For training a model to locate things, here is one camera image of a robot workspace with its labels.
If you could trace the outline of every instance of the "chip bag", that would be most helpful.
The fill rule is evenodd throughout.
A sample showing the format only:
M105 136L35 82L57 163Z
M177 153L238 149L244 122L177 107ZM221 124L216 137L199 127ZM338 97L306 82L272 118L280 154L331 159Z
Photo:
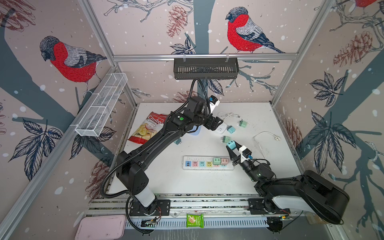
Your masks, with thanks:
M204 227L204 216L187 214L187 227Z
M139 144L146 143L149 139L151 139L151 137L155 136L155 134L163 128L166 118L166 114L157 114L151 112L147 119L145 119L145 121L132 134L132 136L129 137L128 140Z

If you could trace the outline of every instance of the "pink plastic lid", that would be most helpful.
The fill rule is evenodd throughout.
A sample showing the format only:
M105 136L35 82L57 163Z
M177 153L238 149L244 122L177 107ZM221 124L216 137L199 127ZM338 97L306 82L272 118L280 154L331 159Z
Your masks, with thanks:
M126 223L125 215L86 217L80 222L75 240L112 240L121 238Z

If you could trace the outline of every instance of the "power strip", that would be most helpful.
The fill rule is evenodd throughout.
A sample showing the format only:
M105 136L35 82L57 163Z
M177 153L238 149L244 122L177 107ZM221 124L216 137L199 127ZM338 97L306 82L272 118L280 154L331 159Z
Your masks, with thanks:
M229 157L220 156L184 156L182 161L184 170L233 170Z

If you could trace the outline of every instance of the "bird head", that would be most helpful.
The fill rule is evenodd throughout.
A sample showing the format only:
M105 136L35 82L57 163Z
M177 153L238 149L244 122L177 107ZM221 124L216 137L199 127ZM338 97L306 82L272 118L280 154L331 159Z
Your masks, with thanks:
M229 13L227 14L227 17L225 18L226 20L229 20L229 22L233 23L236 18L240 15L247 15L248 11L245 7L235 7L232 8Z
M43 57L44 61L46 61L48 59L51 61L56 60L55 53L53 52L53 48L59 42L60 41L57 38L55 38L54 36L45 37L41 41L40 51L41 51L41 56Z

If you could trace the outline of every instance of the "green snack packet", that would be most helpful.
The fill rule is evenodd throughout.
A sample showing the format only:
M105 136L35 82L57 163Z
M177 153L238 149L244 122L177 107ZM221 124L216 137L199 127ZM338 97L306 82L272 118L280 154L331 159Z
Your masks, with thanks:
M187 214L187 227L204 227L204 216Z

